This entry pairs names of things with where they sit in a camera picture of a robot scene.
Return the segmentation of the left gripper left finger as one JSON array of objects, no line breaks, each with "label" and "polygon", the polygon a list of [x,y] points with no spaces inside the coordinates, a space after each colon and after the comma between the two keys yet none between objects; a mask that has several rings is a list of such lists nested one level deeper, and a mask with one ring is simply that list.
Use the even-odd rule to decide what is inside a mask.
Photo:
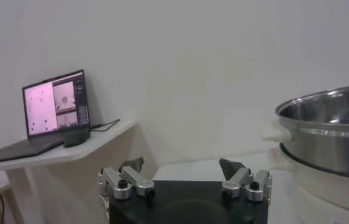
[{"label": "left gripper left finger", "polygon": [[133,191],[137,196],[151,198],[155,196],[154,181],[140,174],[144,158],[124,161],[118,169],[105,167],[97,174],[99,196],[116,200],[131,198]]}]

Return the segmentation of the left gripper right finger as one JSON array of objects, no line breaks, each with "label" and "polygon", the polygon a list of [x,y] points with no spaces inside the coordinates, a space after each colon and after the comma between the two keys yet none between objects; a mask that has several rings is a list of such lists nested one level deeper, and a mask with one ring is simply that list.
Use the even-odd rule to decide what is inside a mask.
[{"label": "left gripper right finger", "polygon": [[255,175],[241,162],[221,158],[219,164],[225,181],[221,183],[222,196],[231,201],[244,194],[252,202],[271,201],[272,175],[267,170],[259,170]]}]

